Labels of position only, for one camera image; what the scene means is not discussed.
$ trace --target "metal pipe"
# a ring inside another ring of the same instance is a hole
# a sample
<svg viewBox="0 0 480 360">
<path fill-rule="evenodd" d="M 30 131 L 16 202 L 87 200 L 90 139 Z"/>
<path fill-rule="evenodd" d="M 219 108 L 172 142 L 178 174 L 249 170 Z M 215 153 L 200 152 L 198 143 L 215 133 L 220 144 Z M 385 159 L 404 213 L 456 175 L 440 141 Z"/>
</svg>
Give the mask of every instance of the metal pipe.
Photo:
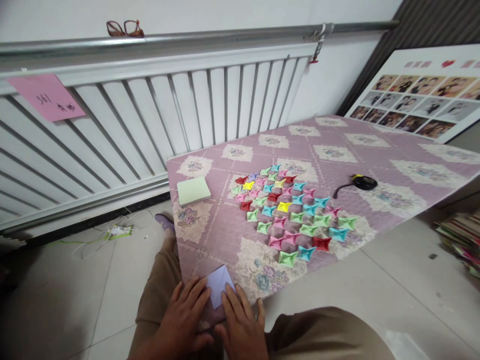
<svg viewBox="0 0 480 360">
<path fill-rule="evenodd" d="M 84 52 L 128 48 L 140 50 L 145 46 L 178 46 L 184 43 L 238 43 L 259 40 L 290 39 L 315 42 L 321 33 L 340 34 L 366 31 L 388 31 L 398 27 L 398 20 L 375 22 L 328 23 L 302 26 L 265 27 L 238 30 L 178 32 L 147 35 L 144 38 L 103 37 L 72 40 L 26 41 L 0 43 L 0 58 L 27 55 L 59 54 L 70 56 Z"/>
</svg>

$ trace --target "tile floor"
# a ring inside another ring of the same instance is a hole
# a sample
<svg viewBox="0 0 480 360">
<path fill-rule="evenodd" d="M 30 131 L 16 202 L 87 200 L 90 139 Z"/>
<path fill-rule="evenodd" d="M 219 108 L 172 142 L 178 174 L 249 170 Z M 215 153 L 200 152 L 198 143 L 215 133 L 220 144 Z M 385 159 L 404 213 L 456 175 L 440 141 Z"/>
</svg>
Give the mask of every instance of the tile floor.
<svg viewBox="0 0 480 360">
<path fill-rule="evenodd" d="M 172 211 L 170 202 L 149 210 Z M 480 281 L 439 247 L 428 225 L 435 215 L 430 211 L 411 219 L 268 298 L 267 330 L 280 313 L 331 305 L 369 323 L 398 359 L 479 359 Z M 131 221 L 139 228 L 149 220 L 143 213 Z M 64 240 L 99 235 L 89 229 Z M 24 254 L 17 263 L 21 285 L 0 313 L 0 358 L 125 359 L 138 302 L 162 241 L 163 231 L 153 221 L 84 260 L 72 258 L 75 244 L 56 243 Z M 95 249 L 90 246 L 85 255 Z M 429 259 L 432 253 L 438 257 Z"/>
</svg>

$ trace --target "wall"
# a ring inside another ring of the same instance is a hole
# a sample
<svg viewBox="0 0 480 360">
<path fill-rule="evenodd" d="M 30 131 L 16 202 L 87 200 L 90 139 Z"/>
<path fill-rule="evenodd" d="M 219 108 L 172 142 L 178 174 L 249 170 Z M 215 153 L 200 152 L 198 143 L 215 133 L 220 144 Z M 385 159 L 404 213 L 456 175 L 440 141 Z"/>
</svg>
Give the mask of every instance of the wall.
<svg viewBox="0 0 480 360">
<path fill-rule="evenodd" d="M 401 0 L 0 0 L 0 42 L 98 38 L 106 21 L 146 34 L 390 20 Z M 332 35 L 303 77 L 290 120 L 334 114 L 381 34 Z"/>
</svg>

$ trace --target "radiator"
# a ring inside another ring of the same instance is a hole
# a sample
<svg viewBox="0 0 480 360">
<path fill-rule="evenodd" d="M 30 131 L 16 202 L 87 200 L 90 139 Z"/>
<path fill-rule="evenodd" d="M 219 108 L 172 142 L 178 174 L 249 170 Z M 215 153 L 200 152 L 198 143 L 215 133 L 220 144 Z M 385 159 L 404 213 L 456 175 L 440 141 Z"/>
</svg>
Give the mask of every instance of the radiator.
<svg viewBox="0 0 480 360">
<path fill-rule="evenodd" d="M 173 156 L 290 119 L 315 44 L 42 68 L 87 116 L 44 120 L 0 74 L 0 230 L 167 178 Z"/>
</svg>

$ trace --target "leg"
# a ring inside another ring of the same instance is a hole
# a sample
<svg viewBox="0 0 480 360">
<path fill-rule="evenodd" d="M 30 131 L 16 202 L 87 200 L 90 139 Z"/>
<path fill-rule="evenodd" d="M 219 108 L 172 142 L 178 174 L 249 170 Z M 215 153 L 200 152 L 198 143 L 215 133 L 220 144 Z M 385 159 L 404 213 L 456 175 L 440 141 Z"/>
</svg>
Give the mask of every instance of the leg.
<svg viewBox="0 0 480 360">
<path fill-rule="evenodd" d="M 270 359 L 395 360 L 364 321 L 337 307 L 280 315 L 265 334 Z"/>
</svg>

